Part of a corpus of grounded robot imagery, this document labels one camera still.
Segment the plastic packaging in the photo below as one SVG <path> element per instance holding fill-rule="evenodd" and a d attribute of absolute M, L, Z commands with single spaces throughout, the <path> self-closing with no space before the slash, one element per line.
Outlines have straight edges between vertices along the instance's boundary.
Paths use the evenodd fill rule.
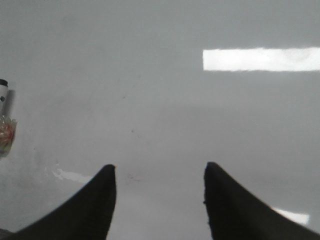
<path fill-rule="evenodd" d="M 0 153 L 8 153 L 15 137 L 17 122 L 8 116 L 0 116 Z"/>

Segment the gray surface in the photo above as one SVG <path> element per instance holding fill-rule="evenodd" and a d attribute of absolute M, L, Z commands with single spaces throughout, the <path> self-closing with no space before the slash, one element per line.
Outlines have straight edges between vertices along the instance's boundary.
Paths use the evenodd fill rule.
<path fill-rule="evenodd" d="M 111 163 L 108 239 L 210 239 L 215 161 L 320 232 L 319 72 L 202 70 L 203 49 L 319 47 L 319 12 L 318 0 L 1 0 L 18 125 L 0 226 L 32 223 Z"/>

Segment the small container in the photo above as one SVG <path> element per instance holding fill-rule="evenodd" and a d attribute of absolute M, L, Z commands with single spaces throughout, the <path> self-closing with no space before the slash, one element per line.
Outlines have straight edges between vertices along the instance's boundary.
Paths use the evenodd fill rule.
<path fill-rule="evenodd" d="M 2 114 L 8 93 L 8 82 L 0 79 L 0 113 Z"/>

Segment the glossy floor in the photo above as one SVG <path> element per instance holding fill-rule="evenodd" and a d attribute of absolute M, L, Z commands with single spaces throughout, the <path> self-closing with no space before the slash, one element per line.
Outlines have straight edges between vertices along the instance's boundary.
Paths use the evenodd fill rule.
<path fill-rule="evenodd" d="M 2 0 L 0 77 L 18 125 L 0 160 L 0 228 L 114 164 L 110 240 L 211 239 L 214 161 L 320 232 L 319 71 L 203 66 L 204 50 L 318 48 L 319 12 L 317 0 Z"/>

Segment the black bottle cap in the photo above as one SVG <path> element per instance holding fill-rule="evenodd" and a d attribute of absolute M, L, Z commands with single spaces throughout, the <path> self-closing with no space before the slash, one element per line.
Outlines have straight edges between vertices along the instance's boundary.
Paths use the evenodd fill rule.
<path fill-rule="evenodd" d="M 0 85 L 8 87 L 8 82 L 4 79 L 0 79 Z"/>

